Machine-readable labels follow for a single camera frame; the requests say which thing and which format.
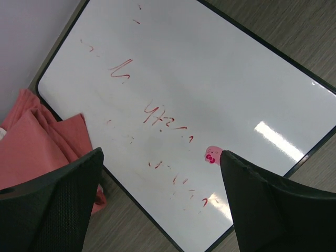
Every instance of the white board surface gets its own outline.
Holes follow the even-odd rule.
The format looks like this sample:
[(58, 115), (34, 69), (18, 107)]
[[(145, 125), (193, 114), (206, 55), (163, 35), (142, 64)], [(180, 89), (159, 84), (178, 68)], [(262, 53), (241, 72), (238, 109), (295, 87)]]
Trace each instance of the white board surface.
[(91, 0), (38, 89), (185, 252), (233, 223), (209, 146), (285, 175), (336, 125), (331, 91), (196, 0)]

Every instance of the red cloth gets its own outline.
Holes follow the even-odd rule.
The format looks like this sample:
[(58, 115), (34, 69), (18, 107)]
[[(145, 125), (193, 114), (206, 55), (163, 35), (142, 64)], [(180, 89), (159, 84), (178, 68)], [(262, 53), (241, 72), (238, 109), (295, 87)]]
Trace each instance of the red cloth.
[[(57, 122), (29, 90), (20, 91), (0, 127), (7, 131), (0, 140), (0, 190), (54, 171), (92, 151), (81, 114)], [(91, 214), (105, 205), (98, 187)]]

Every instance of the gray wooden surface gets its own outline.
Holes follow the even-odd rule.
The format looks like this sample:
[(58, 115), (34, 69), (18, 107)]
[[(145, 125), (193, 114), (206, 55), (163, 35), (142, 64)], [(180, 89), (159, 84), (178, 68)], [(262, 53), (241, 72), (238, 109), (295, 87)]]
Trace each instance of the gray wooden surface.
[[(209, 2), (336, 86), (334, 66), (336, 1), (209, 0)], [(336, 192), (335, 142), (336, 136), (313, 155), (291, 179), (315, 188)], [(177, 251), (105, 173), (102, 185), (108, 206), (92, 216), (83, 251)], [(214, 251), (239, 251), (235, 233), (230, 234)]]

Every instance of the whiteboard frame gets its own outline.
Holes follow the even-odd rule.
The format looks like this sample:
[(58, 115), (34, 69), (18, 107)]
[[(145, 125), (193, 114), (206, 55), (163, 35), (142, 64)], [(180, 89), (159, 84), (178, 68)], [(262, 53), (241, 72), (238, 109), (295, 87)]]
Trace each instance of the whiteboard frame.
[[(209, 8), (210, 10), (212, 10), (213, 12), (215, 12), (217, 15), (219, 15), (220, 17), (222, 17), (223, 19), (225, 19), (226, 21), (228, 21), (229, 23), (231, 23), (232, 25), (234, 25), (236, 28), (238, 28), (239, 30), (243, 31), (245, 34), (247, 34), (248, 36), (250, 36), (251, 38), (253, 38), (254, 40), (256, 40), (257, 42), (259, 42), (260, 44), (262, 44), (263, 46), (265, 46), (266, 48), (268, 48), (269, 50), (271, 50), (273, 53), (275, 53), (276, 55), (280, 56), (282, 59), (284, 59), (285, 61), (287, 61), (288, 63), (290, 63), (292, 66), (294, 66), (295, 68), (297, 68), (298, 70), (300, 70), (301, 72), (303, 72), (304, 74), (306, 74), (307, 76), (309, 76), (310, 78), (312, 78), (313, 80), (315, 80), (316, 82), (318, 82), (319, 84), (321, 84), (322, 86), (324, 86), (325, 88), (327, 88), (329, 91), (331, 91), (333, 94), (336, 95), (336, 88), (334, 86), (332, 86), (331, 84), (329, 84), (328, 82), (326, 82), (325, 80), (323, 80), (322, 78), (320, 78), (319, 76), (315, 75), (314, 73), (312, 73), (310, 70), (308, 70), (307, 68), (305, 68), (304, 66), (302, 66), (301, 64), (297, 63), (295, 60), (291, 59), (289, 56), (287, 56), (286, 54), (284, 54), (283, 52), (281, 52), (280, 50), (278, 50), (277, 48), (275, 48), (274, 46), (272, 46), (270, 43), (266, 42), (265, 40), (263, 40), (262, 38), (260, 38), (258, 35), (254, 34), (251, 30), (247, 29), (246, 27), (244, 27), (243, 25), (241, 25), (240, 23), (238, 23), (237, 21), (233, 20), (231, 17), (229, 17), (228, 15), (226, 15), (224, 12), (222, 12), (221, 10), (219, 10), (218, 8), (216, 8), (215, 6), (211, 5), (210, 3), (208, 3), (206, 0), (196, 0), (198, 2), (200, 2), (201, 4), (203, 4), (205, 7)], [(57, 121), (61, 121), (62, 118), (52, 109), (51, 106), (49, 106), (49, 104), (43, 99), (43, 97), (40, 95), (39, 91), (38, 91), (38, 86), (39, 83), (44, 75), (44, 73), (46, 72), (46, 70), (48, 69), (49, 65), (51, 64), (51, 62), (53, 61), (54, 57), (56, 56), (58, 50), (61, 48), (61, 46), (63, 45), (63, 42), (67, 39), (69, 33), (71, 32), (72, 28), (74, 27), (74, 25), (76, 24), (78, 18), (80, 17), (80, 15), (82, 14), (82, 12), (84, 11), (84, 9), (86, 8), (87, 4), (90, 2), (90, 0), (84, 0), (84, 3), (81, 7), (81, 9), (79, 10), (79, 12), (76, 14), (73, 22), (71, 23), (71, 25), (69, 26), (69, 28), (67, 29), (67, 31), (65, 32), (63, 38), (61, 39), (59, 45), (56, 47), (55, 51), (53, 52), (51, 58), (48, 60), (48, 62), (46, 63), (46, 65), (43, 67), (41, 74), (39, 75), (39, 77), (37, 78), (36, 81), (36, 85), (35, 85), (35, 91), (37, 96), (39, 97), (39, 99), (41, 100), (42, 104), (45, 105), (54, 115), (54, 117), (57, 119)], [(299, 161), (297, 162), (285, 175), (285, 178), (289, 178), (293, 175), (293, 173), (299, 168), (301, 167), (311, 156), (313, 156), (334, 134), (336, 133), (336, 125), (310, 150), (308, 151), (308, 153)], [(154, 218), (139, 204), (139, 202), (126, 190), (126, 188), (117, 180), (116, 177), (113, 176), (113, 174), (105, 167), (103, 166), (103, 169), (105, 170), (105, 172), (114, 180), (114, 182), (116, 182), (116, 184), (126, 193), (126, 195), (133, 201), (133, 203), (147, 216), (147, 218), (160, 230), (160, 232), (174, 245), (174, 247), (179, 251), (179, 252), (184, 252), (184, 250), (168, 235), (168, 233), (154, 220)], [(234, 230), (234, 227), (231, 226), (226, 232), (224, 232), (210, 247), (208, 247), (208, 249), (205, 252), (211, 252), (215, 247), (217, 247), (229, 234), (232, 233), (232, 231)]]

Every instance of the cartoon face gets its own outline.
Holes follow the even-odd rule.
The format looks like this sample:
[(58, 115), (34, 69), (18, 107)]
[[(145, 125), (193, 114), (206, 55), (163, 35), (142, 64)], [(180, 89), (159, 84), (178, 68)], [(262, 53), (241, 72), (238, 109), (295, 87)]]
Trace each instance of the cartoon face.
[(220, 165), (219, 161), (220, 161), (220, 155), (222, 153), (222, 149), (216, 146), (210, 146), (208, 147), (208, 149), (206, 149), (205, 151), (205, 161), (209, 162), (210, 164), (218, 164)]

